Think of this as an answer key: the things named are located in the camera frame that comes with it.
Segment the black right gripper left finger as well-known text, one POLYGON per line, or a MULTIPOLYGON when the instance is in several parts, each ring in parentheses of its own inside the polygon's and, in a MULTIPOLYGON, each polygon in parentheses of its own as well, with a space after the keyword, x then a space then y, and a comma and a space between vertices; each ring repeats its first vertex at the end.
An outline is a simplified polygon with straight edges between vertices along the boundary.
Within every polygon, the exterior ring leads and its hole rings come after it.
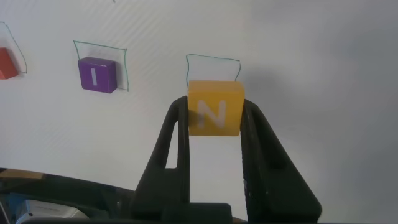
POLYGON ((188 100, 180 97, 170 105, 154 150, 129 206, 136 219, 155 220, 164 208, 190 202, 190 144, 188 100), (178 126, 177 166, 167 168, 170 143, 178 126))

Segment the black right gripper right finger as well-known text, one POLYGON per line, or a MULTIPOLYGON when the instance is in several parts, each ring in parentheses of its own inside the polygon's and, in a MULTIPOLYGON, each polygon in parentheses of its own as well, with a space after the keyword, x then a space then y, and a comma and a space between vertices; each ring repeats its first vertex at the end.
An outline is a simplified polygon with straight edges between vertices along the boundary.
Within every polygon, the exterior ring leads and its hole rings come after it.
POLYGON ((260 108, 244 101, 241 119, 244 193, 250 223, 316 223, 322 206, 260 108))

